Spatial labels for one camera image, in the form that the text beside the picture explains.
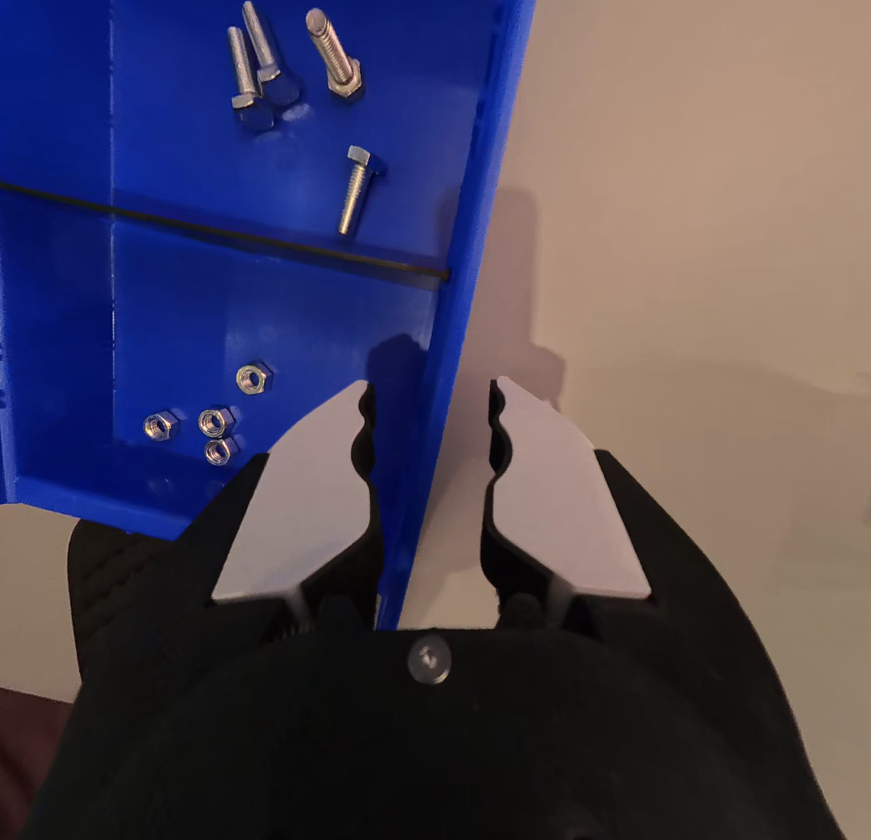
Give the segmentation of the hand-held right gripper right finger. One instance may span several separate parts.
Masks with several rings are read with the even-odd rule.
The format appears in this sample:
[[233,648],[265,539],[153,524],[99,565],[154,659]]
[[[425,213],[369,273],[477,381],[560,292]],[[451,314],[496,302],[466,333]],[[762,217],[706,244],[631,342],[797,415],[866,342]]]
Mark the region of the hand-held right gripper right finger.
[[561,627],[578,599],[651,598],[592,442],[568,418],[502,376],[489,385],[489,465],[480,561],[499,612],[534,598]]

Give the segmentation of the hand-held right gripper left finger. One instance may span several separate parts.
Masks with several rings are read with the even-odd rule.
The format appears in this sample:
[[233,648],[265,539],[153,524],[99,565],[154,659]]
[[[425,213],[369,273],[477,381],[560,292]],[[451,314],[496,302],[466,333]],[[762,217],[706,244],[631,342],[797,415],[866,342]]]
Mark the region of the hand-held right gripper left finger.
[[347,599],[369,629],[382,603],[376,391],[353,382],[308,413],[269,450],[212,590],[216,604],[280,599],[299,629],[324,599]]

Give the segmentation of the blue plastic parts bin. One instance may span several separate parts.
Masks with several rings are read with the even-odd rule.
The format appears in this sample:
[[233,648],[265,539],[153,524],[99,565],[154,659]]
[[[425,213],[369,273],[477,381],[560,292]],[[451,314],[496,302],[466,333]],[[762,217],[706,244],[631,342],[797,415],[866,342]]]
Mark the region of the blue plastic parts bin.
[[[247,131],[226,30],[245,0],[1,0],[1,180],[183,221],[447,269],[438,288],[250,255],[2,191],[2,503],[173,539],[238,469],[359,379],[376,390],[398,626],[537,0],[251,0],[299,102]],[[306,15],[362,67],[328,89]],[[383,159],[354,235],[351,145]],[[263,362],[269,392],[235,376]],[[206,461],[206,409],[238,454]],[[170,442],[143,421],[184,420]]]

